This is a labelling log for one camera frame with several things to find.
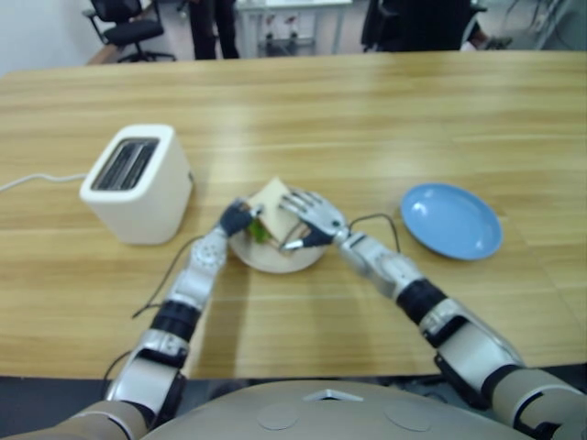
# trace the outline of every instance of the blue plate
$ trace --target blue plate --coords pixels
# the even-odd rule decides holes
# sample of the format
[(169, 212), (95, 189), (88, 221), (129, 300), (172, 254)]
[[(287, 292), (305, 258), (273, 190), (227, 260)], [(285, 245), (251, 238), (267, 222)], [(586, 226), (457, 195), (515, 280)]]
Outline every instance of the blue plate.
[(402, 217), (423, 245), (454, 259), (484, 259), (502, 245), (502, 227), (493, 209), (456, 186), (415, 186), (402, 199)]

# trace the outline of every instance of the white toaster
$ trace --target white toaster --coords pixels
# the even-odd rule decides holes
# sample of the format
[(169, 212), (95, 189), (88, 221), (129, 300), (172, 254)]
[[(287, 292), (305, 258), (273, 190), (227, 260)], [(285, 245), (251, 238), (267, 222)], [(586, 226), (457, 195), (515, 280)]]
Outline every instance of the white toaster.
[(110, 141), (80, 197), (123, 243), (156, 245), (177, 232), (193, 185), (173, 127), (134, 125)]

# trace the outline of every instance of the black pants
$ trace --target black pants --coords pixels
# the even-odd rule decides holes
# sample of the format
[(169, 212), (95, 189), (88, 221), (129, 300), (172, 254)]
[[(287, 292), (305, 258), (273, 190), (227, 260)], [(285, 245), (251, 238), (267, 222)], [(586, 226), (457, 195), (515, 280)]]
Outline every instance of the black pants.
[(236, 46), (234, 0), (199, 0), (190, 2), (190, 24), (197, 60), (216, 59), (214, 22), (225, 59), (238, 58)]

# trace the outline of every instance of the black arm joint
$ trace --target black arm joint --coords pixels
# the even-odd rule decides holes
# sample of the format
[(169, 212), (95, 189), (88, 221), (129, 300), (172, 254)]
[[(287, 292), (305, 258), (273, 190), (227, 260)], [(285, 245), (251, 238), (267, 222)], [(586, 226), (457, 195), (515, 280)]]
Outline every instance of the black arm joint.
[(141, 358), (152, 360), (153, 362), (169, 365), (170, 367), (175, 367), (177, 369), (182, 369), (183, 364), (185, 364), (185, 360), (187, 359), (188, 353), (187, 350), (181, 348), (176, 355), (172, 356), (161, 353), (160, 351), (151, 350), (150, 348), (145, 348), (144, 350), (140, 351), (139, 355)]
[(424, 339), (428, 341), (428, 344), (434, 348), (438, 348), (466, 323), (467, 320), (462, 316), (455, 316), (450, 321), (448, 321), (445, 326), (442, 327), (435, 335), (430, 334), (427, 330), (425, 330), (422, 335), (424, 336)]
[(396, 302), (412, 322), (418, 325), (428, 312), (446, 299), (447, 295), (430, 281), (416, 280), (400, 293)]
[(150, 328), (171, 333), (190, 342), (200, 311), (183, 302), (164, 302), (150, 325)]

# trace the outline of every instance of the white cable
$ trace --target white cable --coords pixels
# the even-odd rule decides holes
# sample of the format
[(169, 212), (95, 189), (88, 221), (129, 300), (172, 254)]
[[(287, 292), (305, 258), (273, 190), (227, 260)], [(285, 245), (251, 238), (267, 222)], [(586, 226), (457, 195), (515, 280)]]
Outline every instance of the white cable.
[(32, 181), (33, 179), (46, 179), (51, 182), (70, 182), (85, 179), (85, 176), (87, 176), (87, 174), (73, 174), (72, 176), (64, 177), (49, 176), (49, 174), (30, 174), (29, 176), (21, 177), (20, 179), (16, 179), (6, 185), (0, 186), (0, 193), (9, 190), (10, 188), (14, 188), (21, 183)]

